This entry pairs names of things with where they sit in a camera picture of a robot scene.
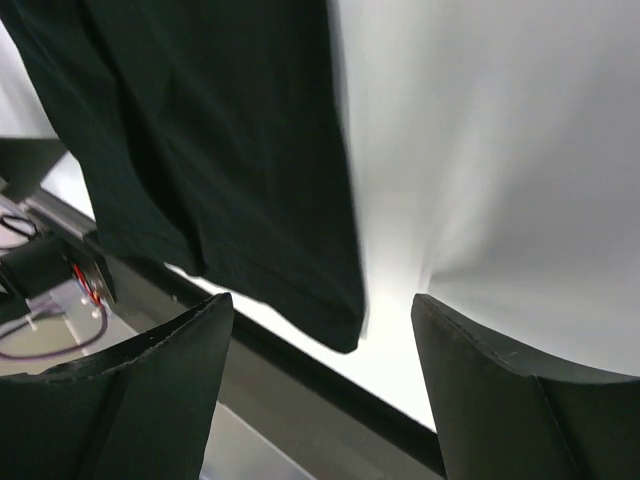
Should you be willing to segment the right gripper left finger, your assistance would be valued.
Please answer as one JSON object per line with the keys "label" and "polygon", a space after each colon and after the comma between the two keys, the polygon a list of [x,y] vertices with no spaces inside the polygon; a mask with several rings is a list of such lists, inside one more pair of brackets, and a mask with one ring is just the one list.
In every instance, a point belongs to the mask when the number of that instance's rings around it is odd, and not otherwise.
{"label": "right gripper left finger", "polygon": [[219,294],[98,353],[2,377],[2,478],[198,478],[233,319]]}

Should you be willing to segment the black t shirt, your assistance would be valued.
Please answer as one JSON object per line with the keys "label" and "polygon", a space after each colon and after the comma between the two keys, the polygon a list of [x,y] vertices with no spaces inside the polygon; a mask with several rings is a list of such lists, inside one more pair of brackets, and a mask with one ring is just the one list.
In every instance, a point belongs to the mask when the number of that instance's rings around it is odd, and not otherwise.
{"label": "black t shirt", "polygon": [[102,246],[267,304],[326,347],[365,317],[324,1],[5,1]]}

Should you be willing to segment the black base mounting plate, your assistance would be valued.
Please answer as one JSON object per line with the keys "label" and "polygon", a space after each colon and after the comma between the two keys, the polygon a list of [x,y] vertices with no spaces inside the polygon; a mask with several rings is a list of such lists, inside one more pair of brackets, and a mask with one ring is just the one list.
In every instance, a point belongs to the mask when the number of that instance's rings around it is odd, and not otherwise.
{"label": "black base mounting plate", "polygon": [[[94,226],[67,227],[71,245],[104,268],[115,309],[148,330],[207,292],[153,262],[104,253]],[[318,479],[442,479],[437,438],[241,313],[219,394],[222,403]]]}

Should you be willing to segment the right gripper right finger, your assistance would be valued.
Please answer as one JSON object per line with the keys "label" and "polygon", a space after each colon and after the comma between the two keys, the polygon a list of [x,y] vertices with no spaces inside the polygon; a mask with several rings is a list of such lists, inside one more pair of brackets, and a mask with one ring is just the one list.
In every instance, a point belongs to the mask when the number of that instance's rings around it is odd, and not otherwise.
{"label": "right gripper right finger", "polygon": [[638,378],[542,352],[426,294],[411,319],[448,478],[638,478]]}

